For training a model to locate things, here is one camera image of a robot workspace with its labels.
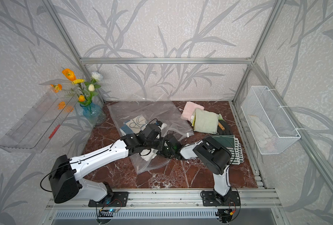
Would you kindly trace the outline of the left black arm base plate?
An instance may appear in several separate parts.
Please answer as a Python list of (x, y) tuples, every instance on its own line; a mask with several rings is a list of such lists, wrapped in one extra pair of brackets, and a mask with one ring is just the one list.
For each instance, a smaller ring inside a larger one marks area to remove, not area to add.
[(129, 197), (129, 192), (113, 192), (112, 194), (108, 194), (99, 202), (94, 200), (90, 200), (88, 203), (88, 207), (126, 207), (127, 201)]

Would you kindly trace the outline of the green white striped towel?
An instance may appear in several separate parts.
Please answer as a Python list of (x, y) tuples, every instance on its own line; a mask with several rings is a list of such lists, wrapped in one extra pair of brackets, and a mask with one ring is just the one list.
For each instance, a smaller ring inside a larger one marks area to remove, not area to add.
[(214, 136), (213, 138), (231, 152), (232, 165), (240, 165), (244, 162), (242, 147), (238, 138), (228, 135)]

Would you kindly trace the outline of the clear plastic vacuum bag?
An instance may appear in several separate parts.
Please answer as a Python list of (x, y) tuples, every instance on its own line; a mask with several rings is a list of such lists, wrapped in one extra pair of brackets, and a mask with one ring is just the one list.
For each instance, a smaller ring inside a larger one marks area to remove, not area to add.
[(136, 173), (183, 159), (182, 139), (194, 132), (173, 102), (118, 102), (108, 110)]

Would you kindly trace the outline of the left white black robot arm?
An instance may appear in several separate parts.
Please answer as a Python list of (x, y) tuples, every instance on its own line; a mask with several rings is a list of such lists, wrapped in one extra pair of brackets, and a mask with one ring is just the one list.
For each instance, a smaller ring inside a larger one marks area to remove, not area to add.
[(73, 198), (103, 201), (112, 194), (111, 188), (100, 182), (89, 181), (85, 176), (114, 161), (139, 154), (144, 150), (162, 148), (161, 132), (166, 124), (156, 121), (147, 124), (139, 133), (127, 134), (113, 144), (91, 153), (68, 158), (58, 157), (48, 180), (55, 203), (64, 203)]

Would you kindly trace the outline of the light green towel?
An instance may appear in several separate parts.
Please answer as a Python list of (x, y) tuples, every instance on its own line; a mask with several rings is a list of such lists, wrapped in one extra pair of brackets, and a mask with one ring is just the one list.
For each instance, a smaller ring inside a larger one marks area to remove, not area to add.
[(215, 135), (219, 127), (219, 120), (223, 120), (221, 114), (197, 108), (191, 120), (193, 131)]

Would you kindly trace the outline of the blue patterned towel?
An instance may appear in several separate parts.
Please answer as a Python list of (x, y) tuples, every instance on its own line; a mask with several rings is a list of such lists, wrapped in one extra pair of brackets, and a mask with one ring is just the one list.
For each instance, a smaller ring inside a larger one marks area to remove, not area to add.
[(130, 119), (123, 123), (120, 128), (121, 136), (125, 136), (127, 134), (139, 133), (143, 130), (146, 125), (147, 121), (143, 115), (139, 115), (133, 119)]

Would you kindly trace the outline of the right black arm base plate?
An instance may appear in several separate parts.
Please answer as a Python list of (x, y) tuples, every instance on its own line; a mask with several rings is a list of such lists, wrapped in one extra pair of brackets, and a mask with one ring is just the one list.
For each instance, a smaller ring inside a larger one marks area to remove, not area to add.
[(214, 191), (201, 191), (203, 206), (241, 206), (241, 198), (237, 190), (230, 189), (225, 196)]

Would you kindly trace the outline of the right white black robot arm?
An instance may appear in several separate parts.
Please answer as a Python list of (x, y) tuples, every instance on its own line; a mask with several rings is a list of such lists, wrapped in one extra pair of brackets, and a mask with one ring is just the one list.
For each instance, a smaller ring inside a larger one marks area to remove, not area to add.
[(220, 197), (230, 195), (229, 167), (235, 160), (234, 136), (212, 135), (195, 143), (182, 145), (172, 134), (163, 138), (160, 155), (176, 160), (198, 158), (213, 173), (214, 192)]

